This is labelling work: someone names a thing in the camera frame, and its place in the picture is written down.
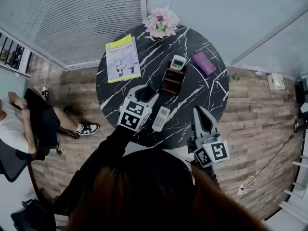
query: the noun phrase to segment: black chair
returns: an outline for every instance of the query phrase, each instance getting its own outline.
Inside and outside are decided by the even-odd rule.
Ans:
[[[0,140],[0,174],[9,182],[14,182],[31,160],[30,154],[16,150]]]
[[[70,111],[70,106],[65,107],[64,112]],[[70,131],[58,130],[59,133],[68,136],[73,139],[79,139],[79,134],[70,133]],[[33,160],[45,160],[45,156],[48,155],[50,149],[55,149],[57,154],[60,156],[62,152],[59,150],[58,141],[54,141],[53,144],[42,144],[39,139],[35,136],[35,143],[37,147],[37,154],[33,157],[31,154],[21,152],[15,148],[7,145],[0,140],[0,174],[3,174],[9,182],[17,180],[21,172],[25,167]]]
[[[14,227],[18,231],[36,231],[45,215],[45,209],[38,200],[22,202],[23,209],[11,214]]]

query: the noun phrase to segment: wooden floor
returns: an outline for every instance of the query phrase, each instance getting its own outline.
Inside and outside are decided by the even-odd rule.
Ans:
[[[44,162],[32,163],[38,187],[44,188],[51,197],[61,194],[74,172],[113,131],[97,101],[96,72],[96,68],[64,72],[37,56],[32,57],[29,68],[32,85],[39,91],[47,85],[52,105],[61,108],[72,105],[77,121],[101,125],[94,136],[83,136],[79,140],[59,135],[63,154],[58,156],[52,150]],[[214,168],[224,192],[237,189],[248,176],[260,172],[292,135],[297,117],[292,81],[284,79],[285,90],[271,91],[266,76],[259,77],[254,72],[234,68],[229,68],[228,73],[229,99],[219,127],[228,141],[231,158]],[[240,80],[235,81],[231,77],[233,74]],[[261,219],[276,211],[278,204],[286,198],[283,190],[291,188],[295,178],[296,167],[291,162],[299,159],[300,137],[296,135],[291,139],[258,175],[254,190],[240,199],[237,191],[227,194],[236,201],[239,199],[240,204]]]

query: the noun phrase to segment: flower bouquet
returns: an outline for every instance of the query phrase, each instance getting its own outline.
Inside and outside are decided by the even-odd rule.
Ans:
[[[173,13],[168,7],[156,8],[152,11],[144,21],[143,24],[147,28],[145,31],[150,33],[145,36],[146,39],[154,40],[154,38],[163,38],[164,36],[175,35],[175,30],[179,25],[178,16]]]

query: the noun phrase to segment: book cover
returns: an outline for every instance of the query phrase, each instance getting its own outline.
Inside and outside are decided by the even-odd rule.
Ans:
[[[135,38],[131,34],[106,44],[108,83],[141,76]]]

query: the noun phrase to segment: purple cup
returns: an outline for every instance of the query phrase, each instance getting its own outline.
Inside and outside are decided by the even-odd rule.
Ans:
[[[192,55],[192,60],[207,76],[216,70],[216,68],[212,65],[210,60],[202,51]]]

